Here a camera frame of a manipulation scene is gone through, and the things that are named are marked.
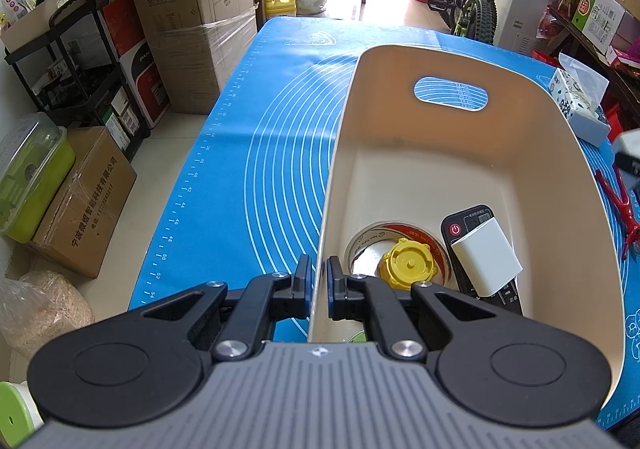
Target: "black remote control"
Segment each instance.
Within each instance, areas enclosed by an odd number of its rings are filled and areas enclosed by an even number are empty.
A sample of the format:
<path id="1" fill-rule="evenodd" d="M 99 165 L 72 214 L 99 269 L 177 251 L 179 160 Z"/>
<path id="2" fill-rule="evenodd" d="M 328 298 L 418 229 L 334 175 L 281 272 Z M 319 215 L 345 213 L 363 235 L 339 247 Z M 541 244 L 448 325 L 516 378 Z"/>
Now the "black remote control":
<path id="1" fill-rule="evenodd" d="M 522 315 L 522 307 L 520 306 L 520 299 L 518 298 L 515 278 L 504 285 L 494 295 L 490 297 L 479 297 L 476 289 L 471 284 L 471 280 L 469 280 L 468 275 L 466 275 L 465 269 L 462 268 L 462 264 L 460 264 L 456 253 L 453 252 L 453 249 L 451 248 L 451 244 L 454 241 L 457 241 L 467 235 L 480 224 L 493 217 L 494 212 L 490 207 L 486 205 L 477 205 L 475 207 L 465 209 L 464 211 L 460 211 L 459 213 L 447 216 L 442 221 L 440 231 L 442 232 L 442 237 L 444 238 L 444 242 L 447 246 L 447 252 L 449 252 L 451 268 L 453 269 L 453 273 L 456 275 L 456 281 L 458 282 L 460 292 Z"/>

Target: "floor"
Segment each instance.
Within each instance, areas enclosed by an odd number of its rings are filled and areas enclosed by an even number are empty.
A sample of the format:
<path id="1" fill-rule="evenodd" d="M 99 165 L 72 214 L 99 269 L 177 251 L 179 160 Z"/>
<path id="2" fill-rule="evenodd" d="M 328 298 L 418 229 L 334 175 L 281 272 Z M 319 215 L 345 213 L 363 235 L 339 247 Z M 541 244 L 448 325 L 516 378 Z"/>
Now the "floor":
<path id="1" fill-rule="evenodd" d="M 415 0 L 328 0 L 325 17 L 360 20 L 379 25 L 411 25 L 446 32 L 439 15 Z M 171 194 L 175 180 L 206 116 L 165 114 L 146 139 L 132 165 L 138 178 L 122 211 L 97 279 L 87 280 L 35 259 L 32 269 L 55 268 L 78 287 L 96 320 L 126 311 L 146 249 Z M 12 353 L 10 380 L 22 382 L 26 361 Z"/>

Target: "table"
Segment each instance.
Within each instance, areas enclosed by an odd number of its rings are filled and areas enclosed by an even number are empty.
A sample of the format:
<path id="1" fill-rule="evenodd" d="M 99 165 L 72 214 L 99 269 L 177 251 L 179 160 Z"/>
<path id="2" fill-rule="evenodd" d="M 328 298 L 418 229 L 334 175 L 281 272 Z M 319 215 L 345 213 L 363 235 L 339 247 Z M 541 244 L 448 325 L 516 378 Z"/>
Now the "table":
<path id="1" fill-rule="evenodd" d="M 364 50 L 385 43 L 481 58 L 545 88 L 554 72 L 531 58 L 431 30 L 324 18 L 269 20 L 194 143 L 149 245 L 130 308 L 211 279 L 241 288 L 254 275 L 292 270 L 303 252 L 316 262 L 324 191 L 351 73 Z M 477 102 L 460 97 L 451 103 Z M 581 146 L 592 169 L 601 168 L 615 187 L 610 146 Z M 622 231 L 604 202 L 620 252 Z M 635 259 L 621 265 L 627 353 L 621 384 L 598 420 L 603 427 L 640 406 L 639 272 Z M 304 341 L 304 323 L 282 321 L 275 339 Z"/>
<path id="2" fill-rule="evenodd" d="M 613 88 L 623 108 L 634 116 L 634 120 L 640 126 L 640 83 L 600 61 L 598 51 L 594 45 L 584 37 L 584 34 L 581 33 L 580 30 L 574 27 L 570 20 L 566 19 L 552 7 L 549 9 L 549 12 L 558 20 L 558 23 L 562 25 L 563 30 L 559 36 L 550 41 L 544 52 L 549 55 L 557 54 L 568 38 L 573 40 L 571 52 L 569 53 L 572 57 L 575 56 L 578 47 L 585 49 L 585 51 L 594 58 L 601 73 L 609 79 L 610 86 Z"/>

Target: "bottle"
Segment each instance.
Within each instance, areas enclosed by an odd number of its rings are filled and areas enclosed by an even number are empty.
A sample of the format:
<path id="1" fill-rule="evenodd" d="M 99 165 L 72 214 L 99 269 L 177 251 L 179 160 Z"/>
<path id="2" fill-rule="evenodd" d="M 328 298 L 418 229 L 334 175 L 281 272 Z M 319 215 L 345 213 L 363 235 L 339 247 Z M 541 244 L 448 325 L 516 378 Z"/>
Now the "bottle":
<path id="1" fill-rule="evenodd" d="M 558 12 L 566 19 L 570 20 L 574 15 L 578 0 L 560 0 L 558 4 Z"/>

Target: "transparent bag of grain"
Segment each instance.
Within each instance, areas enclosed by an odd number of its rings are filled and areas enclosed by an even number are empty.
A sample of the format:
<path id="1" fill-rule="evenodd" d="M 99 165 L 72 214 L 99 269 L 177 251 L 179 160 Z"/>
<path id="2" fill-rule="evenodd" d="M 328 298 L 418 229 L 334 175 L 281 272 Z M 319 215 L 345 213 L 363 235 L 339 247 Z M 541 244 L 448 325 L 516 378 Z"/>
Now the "transparent bag of grain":
<path id="1" fill-rule="evenodd" d="M 94 313 L 68 279 L 35 270 L 0 280 L 0 331 L 7 344 L 31 359 L 50 340 L 94 322 Z"/>

